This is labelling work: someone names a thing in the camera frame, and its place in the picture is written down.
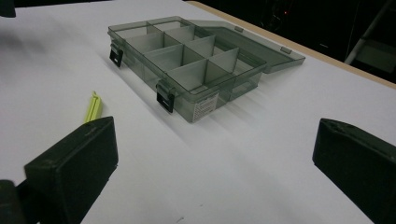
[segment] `box latch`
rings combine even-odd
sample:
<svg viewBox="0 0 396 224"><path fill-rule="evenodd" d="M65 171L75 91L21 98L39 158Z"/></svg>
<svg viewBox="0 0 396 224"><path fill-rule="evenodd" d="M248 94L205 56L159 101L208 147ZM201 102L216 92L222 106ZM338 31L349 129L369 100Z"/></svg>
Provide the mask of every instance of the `box latch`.
<svg viewBox="0 0 396 224"><path fill-rule="evenodd" d="M111 51L110 51L110 60L113 61L113 63L117 67L121 67L122 55L123 55L122 49L119 49L119 48L117 48L117 46L112 44Z"/></svg>
<svg viewBox="0 0 396 224"><path fill-rule="evenodd" d="M169 113L173 112L175 103L175 88L171 87L164 80L160 80L157 85L157 101Z"/></svg>

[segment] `grey plastic case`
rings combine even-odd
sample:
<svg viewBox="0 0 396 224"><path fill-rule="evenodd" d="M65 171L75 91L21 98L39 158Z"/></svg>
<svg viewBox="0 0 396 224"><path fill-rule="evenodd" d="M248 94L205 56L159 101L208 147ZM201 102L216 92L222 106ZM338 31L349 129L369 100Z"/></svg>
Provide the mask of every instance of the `grey plastic case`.
<svg viewBox="0 0 396 224"><path fill-rule="evenodd" d="M170 17L108 27L110 59L127 64L169 112L195 122L304 56L223 21Z"/></svg>

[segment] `white surface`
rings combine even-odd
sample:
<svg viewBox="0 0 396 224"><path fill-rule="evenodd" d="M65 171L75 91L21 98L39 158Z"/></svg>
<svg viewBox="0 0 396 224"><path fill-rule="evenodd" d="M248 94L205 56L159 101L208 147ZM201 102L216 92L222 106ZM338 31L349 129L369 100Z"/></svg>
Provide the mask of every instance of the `white surface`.
<svg viewBox="0 0 396 224"><path fill-rule="evenodd" d="M179 0L0 18L0 178L21 183L23 165L82 123L96 91L115 118L120 163L83 223L371 223L312 152L320 118L396 145L396 90L307 57L189 124L108 59L109 25L175 15L219 20Z"/></svg>

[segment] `transparent plastic box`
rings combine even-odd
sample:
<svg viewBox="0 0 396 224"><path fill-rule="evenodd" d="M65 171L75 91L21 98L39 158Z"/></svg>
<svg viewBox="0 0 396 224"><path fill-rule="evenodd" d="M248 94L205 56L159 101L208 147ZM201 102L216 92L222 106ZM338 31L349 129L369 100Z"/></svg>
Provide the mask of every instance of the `transparent plastic box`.
<svg viewBox="0 0 396 224"><path fill-rule="evenodd" d="M304 56L224 21L170 17L108 27L110 59L128 65L168 112L195 122Z"/></svg>

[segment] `white table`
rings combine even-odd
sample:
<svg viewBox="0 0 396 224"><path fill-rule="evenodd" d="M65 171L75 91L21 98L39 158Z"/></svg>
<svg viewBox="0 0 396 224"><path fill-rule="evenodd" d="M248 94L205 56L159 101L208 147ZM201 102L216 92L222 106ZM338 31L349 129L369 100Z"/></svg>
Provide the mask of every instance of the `white table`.
<svg viewBox="0 0 396 224"><path fill-rule="evenodd" d="M0 178L82 124L92 91L113 116L119 167L83 223L372 223L312 162L320 118L396 145L396 90L306 55L189 124L125 65L109 25L223 20L179 0L18 8L0 18Z"/></svg>

